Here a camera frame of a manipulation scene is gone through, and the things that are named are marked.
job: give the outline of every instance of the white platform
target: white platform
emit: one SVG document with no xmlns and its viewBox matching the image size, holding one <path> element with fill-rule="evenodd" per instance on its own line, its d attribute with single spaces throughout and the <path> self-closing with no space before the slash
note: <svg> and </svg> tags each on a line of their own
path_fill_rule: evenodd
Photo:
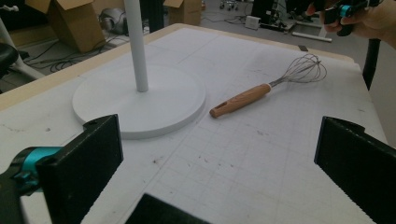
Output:
<svg viewBox="0 0 396 224">
<path fill-rule="evenodd" d="M 148 66 L 148 91 L 139 92 L 128 63 L 87 78 L 75 92 L 73 108 L 81 123 L 118 114 L 121 137 L 142 139 L 173 132 L 196 119 L 205 96 L 198 77 L 163 65 Z"/>
</svg>

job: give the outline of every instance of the whisk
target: whisk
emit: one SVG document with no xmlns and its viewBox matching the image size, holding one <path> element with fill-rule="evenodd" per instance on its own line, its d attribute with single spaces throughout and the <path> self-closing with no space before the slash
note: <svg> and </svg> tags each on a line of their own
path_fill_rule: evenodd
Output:
<svg viewBox="0 0 396 224">
<path fill-rule="evenodd" d="M 326 68 L 320 63 L 318 56 L 314 54 L 305 54 L 303 57 L 294 59 L 289 65 L 286 73 L 279 79 L 239 93 L 235 97 L 214 107 L 209 113 L 213 118 L 217 118 L 261 99 L 266 93 L 270 92 L 274 86 L 282 82 L 317 82 L 325 78 L 326 75 Z"/>
</svg>

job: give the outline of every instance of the whisk handle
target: whisk handle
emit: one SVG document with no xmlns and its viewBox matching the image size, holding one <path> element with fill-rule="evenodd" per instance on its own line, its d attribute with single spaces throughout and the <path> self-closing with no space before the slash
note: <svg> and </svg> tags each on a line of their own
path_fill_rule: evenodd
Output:
<svg viewBox="0 0 396 224">
<path fill-rule="evenodd" d="M 221 115 L 234 112 L 235 110 L 242 108 L 245 105 L 249 105 L 259 100 L 270 91 L 271 86 L 269 84 L 261 84 L 260 86 L 253 87 L 252 89 L 239 93 L 228 101 L 214 107 L 210 110 L 209 114 L 213 118 L 217 118 Z"/>
</svg>

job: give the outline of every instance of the white table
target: white table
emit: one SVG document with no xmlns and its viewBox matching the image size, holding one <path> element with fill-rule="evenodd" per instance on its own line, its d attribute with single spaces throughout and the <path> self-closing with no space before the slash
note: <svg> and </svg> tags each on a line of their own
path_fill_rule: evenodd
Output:
<svg viewBox="0 0 396 224">
<path fill-rule="evenodd" d="M 181 24 L 146 40 L 148 63 L 202 79 L 205 109 L 174 133 L 122 141 L 124 161 L 83 223 L 123 223 L 143 193 L 212 223 L 372 223 L 314 164 L 323 116 L 356 122 L 386 142 L 357 64 L 310 50 L 324 55 L 323 81 L 281 84 L 260 101 L 212 119 L 210 108 L 280 77 L 304 53 Z M 0 172 L 26 147 L 64 146 L 81 133 L 74 91 L 128 57 L 129 47 L 121 46 L 0 96 Z M 49 223 L 41 193 L 22 200 L 32 223 Z"/>
</svg>

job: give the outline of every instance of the human hand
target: human hand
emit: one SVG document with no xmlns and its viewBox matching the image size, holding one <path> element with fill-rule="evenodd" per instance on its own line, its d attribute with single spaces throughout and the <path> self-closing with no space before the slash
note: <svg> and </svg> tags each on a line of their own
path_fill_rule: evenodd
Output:
<svg viewBox="0 0 396 224">
<path fill-rule="evenodd" d="M 326 8 L 332 6 L 337 1 L 326 1 Z M 315 13 L 315 7 L 311 4 L 307 15 Z M 353 24 L 353 33 L 367 38 L 382 39 L 391 44 L 396 49 L 396 1 L 384 0 L 377 7 L 369 7 L 367 10 L 361 9 L 349 18 L 337 20 L 331 24 L 325 24 L 328 32 L 338 32 L 342 29 L 341 24 Z M 320 12 L 320 20 L 324 22 L 324 11 Z"/>
</svg>

